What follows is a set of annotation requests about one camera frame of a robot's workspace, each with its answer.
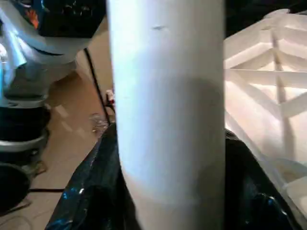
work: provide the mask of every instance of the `white pipe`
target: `white pipe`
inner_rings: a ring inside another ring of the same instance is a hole
[[[221,230],[222,0],[110,0],[122,171],[143,230]]]

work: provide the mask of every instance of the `floor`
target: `floor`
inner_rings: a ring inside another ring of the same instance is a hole
[[[76,167],[92,149],[97,135],[89,117],[101,114],[92,83],[72,74],[51,89],[51,136],[42,159],[48,171],[33,181],[33,188],[65,188]],[[0,230],[43,230],[61,194],[29,194],[32,205],[0,218]]]

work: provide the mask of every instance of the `cardboard tube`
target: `cardboard tube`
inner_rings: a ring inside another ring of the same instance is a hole
[[[143,230],[221,230],[222,0],[110,0],[121,167]]]

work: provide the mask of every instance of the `machine part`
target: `machine part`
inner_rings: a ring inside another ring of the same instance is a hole
[[[50,112],[44,107],[15,109],[0,107],[0,140],[27,142],[45,136]]]
[[[92,38],[106,14],[105,0],[12,0],[20,14],[46,37]]]
[[[30,182],[20,167],[0,162],[0,214],[8,212],[26,197]]]
[[[0,1],[0,18],[10,31],[31,47],[50,54],[66,55],[70,57],[70,62],[74,61],[76,54],[91,41],[90,38],[43,37],[21,16],[11,1]],[[95,34],[100,32],[102,27],[99,27]]]
[[[2,86],[0,106],[14,108],[40,107],[50,85],[67,76],[75,62],[65,56],[43,55],[2,26]]]
[[[141,228],[221,230],[223,1],[108,6],[119,156]]]

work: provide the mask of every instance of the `plastic sheet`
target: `plastic sheet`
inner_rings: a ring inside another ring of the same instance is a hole
[[[246,145],[227,131],[225,229],[303,229],[296,218],[305,219],[300,213],[295,218],[293,209]],[[46,230],[140,230],[120,171],[115,125],[73,174]]]
[[[123,185],[112,125],[76,169],[46,229],[123,229]]]

